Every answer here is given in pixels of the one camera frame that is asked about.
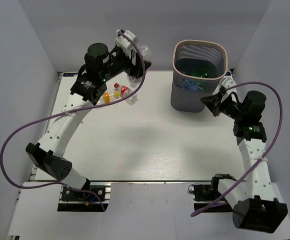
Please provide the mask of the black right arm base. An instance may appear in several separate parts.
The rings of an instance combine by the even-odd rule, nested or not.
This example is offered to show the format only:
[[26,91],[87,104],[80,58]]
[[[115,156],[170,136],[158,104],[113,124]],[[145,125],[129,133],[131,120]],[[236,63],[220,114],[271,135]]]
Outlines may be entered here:
[[[232,180],[236,181],[236,179],[229,174],[215,174],[212,177],[211,182],[207,183],[193,183],[188,186],[188,193],[194,196],[194,211],[202,209],[206,207],[209,203],[218,198],[221,193],[218,192],[217,187],[219,180]],[[219,204],[226,203],[225,198],[222,198]],[[203,213],[231,213],[231,206],[226,203],[220,206],[213,206],[212,208],[207,209]]]

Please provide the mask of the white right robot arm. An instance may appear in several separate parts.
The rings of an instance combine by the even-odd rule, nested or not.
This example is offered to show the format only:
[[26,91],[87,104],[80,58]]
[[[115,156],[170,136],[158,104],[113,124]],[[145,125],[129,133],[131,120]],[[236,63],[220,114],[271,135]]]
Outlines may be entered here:
[[267,135],[261,118],[266,100],[255,90],[249,91],[242,102],[235,92],[226,94],[224,90],[201,98],[213,116],[224,114],[234,120],[233,133],[245,169],[245,189],[233,176],[217,174],[212,178],[211,195],[230,205],[236,228],[272,234],[287,216],[288,207],[276,197],[265,157]]

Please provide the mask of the green bottle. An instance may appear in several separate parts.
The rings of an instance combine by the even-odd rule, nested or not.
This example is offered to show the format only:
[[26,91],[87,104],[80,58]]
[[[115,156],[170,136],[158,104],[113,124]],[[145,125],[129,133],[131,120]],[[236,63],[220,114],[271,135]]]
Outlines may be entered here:
[[195,73],[195,77],[207,79],[209,77],[209,75],[207,72],[197,72],[197,73]]

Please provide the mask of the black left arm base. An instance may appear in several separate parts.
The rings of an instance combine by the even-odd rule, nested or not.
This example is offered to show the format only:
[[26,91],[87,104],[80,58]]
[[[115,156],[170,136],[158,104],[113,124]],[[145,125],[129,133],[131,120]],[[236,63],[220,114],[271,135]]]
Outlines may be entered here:
[[110,200],[111,183],[92,182],[90,191],[95,193],[84,193],[72,191],[69,187],[61,188],[57,211],[58,212],[78,212],[78,213],[102,213],[107,210]]

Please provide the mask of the white blue label bottle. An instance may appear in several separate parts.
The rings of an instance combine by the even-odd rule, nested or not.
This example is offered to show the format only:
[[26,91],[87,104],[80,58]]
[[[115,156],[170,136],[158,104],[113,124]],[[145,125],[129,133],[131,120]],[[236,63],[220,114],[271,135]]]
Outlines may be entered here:
[[140,56],[142,56],[143,61],[151,61],[152,62],[152,53],[151,50],[149,49],[149,47],[147,45],[137,45],[137,49],[139,51],[136,50],[136,48],[134,48],[135,50],[135,55],[134,57],[131,59],[132,63],[130,66],[130,69],[126,72],[128,75],[129,80],[132,83],[138,83],[141,81],[142,76],[143,76],[143,72],[139,72],[139,63],[141,61]]

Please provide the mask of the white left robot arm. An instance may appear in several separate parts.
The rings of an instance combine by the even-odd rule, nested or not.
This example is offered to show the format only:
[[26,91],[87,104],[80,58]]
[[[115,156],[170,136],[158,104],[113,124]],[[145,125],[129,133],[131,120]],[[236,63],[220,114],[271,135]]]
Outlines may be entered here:
[[116,43],[109,51],[107,45],[94,43],[88,47],[84,60],[61,115],[37,143],[29,143],[25,149],[38,169],[73,188],[73,193],[81,200],[90,195],[90,180],[63,157],[65,149],[91,107],[96,106],[106,92],[107,81],[122,72],[132,79],[142,78],[152,64],[152,55],[146,45],[134,48]]

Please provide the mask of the blue label clear bottle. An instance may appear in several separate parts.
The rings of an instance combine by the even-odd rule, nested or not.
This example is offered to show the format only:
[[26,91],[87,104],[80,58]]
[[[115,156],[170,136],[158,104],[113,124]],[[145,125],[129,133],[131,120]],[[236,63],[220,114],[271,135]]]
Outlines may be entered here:
[[185,90],[193,92],[205,92],[205,88],[202,82],[189,80],[185,83]]

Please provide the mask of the red label cola bottle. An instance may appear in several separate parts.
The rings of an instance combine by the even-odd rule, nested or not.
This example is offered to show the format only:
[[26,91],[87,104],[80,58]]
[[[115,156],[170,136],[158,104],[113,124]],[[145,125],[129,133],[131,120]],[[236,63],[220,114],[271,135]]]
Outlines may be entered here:
[[137,94],[135,93],[133,96],[130,96],[131,94],[133,94],[133,90],[131,90],[129,87],[122,84],[115,83],[114,88],[117,92],[119,92],[119,95],[122,98],[126,98],[125,101],[128,104],[133,105],[134,103],[137,102]]

